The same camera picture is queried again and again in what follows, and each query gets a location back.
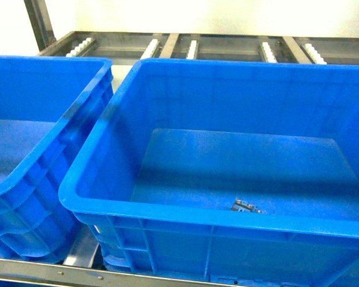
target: crate bottom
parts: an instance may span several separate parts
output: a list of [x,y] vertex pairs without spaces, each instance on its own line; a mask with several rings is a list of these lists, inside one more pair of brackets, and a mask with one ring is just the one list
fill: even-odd
[[0,182],[33,150],[55,123],[0,120]]
[[332,139],[156,129],[131,201],[359,221],[359,181]]

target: crate rim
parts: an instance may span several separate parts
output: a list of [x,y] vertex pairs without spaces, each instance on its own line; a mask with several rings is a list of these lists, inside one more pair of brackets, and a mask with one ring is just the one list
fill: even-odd
[[70,114],[72,117],[82,106],[82,104],[89,97],[90,92],[98,85],[100,80],[104,77],[106,72],[111,68],[112,61],[100,57],[88,58],[65,58],[65,57],[36,57],[36,56],[0,56],[0,59],[22,59],[35,62],[98,62],[103,63],[96,75],[85,86],[81,93],[71,103],[69,108],[60,116],[52,129],[40,140],[40,142],[32,149],[32,151],[12,170],[12,172],[0,182],[0,196],[5,194],[10,189],[14,188],[16,184],[25,176],[27,171],[36,163],[43,152],[54,141],[64,127],[69,123],[69,118],[65,118]]
[[246,228],[253,230],[279,231],[286,233],[315,234],[359,239],[359,221],[338,219],[307,218],[296,216],[279,216],[230,210],[201,209],[195,207],[165,206],[162,204],[138,203],[131,201],[102,200],[80,197],[77,183],[81,179],[88,159],[99,144],[99,138],[106,129],[109,115],[117,112],[125,92],[128,90],[140,69],[150,65],[176,63],[177,65],[204,66],[247,66],[266,69],[302,69],[322,70],[356,70],[358,65],[311,65],[294,63],[230,62],[219,60],[184,60],[184,59],[144,59],[136,62],[125,80],[115,92],[93,130],[89,134],[81,151],[74,160],[70,170],[59,188],[61,204],[76,214],[132,217],[157,221],[182,222],[189,224]]

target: white wall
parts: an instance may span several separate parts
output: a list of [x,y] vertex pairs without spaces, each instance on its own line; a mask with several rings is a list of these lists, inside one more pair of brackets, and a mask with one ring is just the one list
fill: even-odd
[[37,53],[24,1],[0,0],[0,54],[33,56]]
[[[46,0],[71,30],[359,37],[359,0]],[[34,55],[23,0],[0,0],[0,54]]]

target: metal frame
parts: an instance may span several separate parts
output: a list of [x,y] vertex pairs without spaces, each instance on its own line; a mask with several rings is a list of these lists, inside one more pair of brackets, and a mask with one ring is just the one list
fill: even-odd
[[38,49],[41,51],[56,42],[47,5],[45,0],[24,0],[24,3],[34,30]]

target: blue plastic crate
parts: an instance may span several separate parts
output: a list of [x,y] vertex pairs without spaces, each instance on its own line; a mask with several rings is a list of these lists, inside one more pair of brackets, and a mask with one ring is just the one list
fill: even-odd
[[57,191],[112,96],[110,67],[0,57],[0,257],[63,258],[76,220]]
[[41,287],[41,285],[0,281],[0,287]]
[[109,270],[359,286],[359,66],[138,62],[59,198]]

